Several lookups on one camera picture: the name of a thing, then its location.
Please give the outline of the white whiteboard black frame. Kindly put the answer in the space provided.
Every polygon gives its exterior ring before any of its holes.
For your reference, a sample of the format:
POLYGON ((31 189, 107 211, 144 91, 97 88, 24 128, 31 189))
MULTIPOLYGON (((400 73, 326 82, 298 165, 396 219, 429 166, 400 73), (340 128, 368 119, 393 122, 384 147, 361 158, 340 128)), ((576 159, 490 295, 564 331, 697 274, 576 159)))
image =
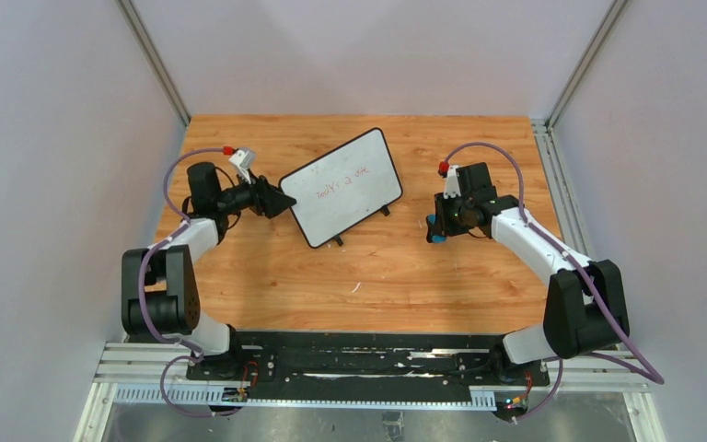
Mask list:
POLYGON ((284 175, 279 188, 312 249, 388 207, 403 195, 384 132, 374 127, 284 175))

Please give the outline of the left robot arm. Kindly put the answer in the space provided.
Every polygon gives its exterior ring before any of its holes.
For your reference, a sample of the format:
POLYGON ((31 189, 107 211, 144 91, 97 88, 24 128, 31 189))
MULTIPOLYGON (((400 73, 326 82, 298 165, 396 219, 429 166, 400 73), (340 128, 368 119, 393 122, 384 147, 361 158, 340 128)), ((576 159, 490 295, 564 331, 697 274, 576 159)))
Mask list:
POLYGON ((240 360, 235 329, 204 313, 194 264, 220 245, 243 211, 272 219, 296 205, 296 199, 263 176, 222 187, 212 162, 190 166, 191 194, 181 207, 180 225, 157 243, 122 255, 122 326, 131 337, 153 338, 191 350, 193 361, 205 356, 240 360))

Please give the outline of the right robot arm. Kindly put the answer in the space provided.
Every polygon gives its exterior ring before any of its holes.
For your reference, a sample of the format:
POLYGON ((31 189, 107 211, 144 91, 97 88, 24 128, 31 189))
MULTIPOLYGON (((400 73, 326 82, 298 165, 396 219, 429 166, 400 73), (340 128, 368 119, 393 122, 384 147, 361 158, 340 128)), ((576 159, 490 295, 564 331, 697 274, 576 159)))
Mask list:
POLYGON ((502 351, 513 365, 578 355, 621 343, 629 319, 619 267, 595 262, 541 226, 518 198, 498 195, 485 163, 441 162, 445 188, 426 219, 428 242, 478 229, 506 246, 547 287, 541 322, 507 333, 502 351))

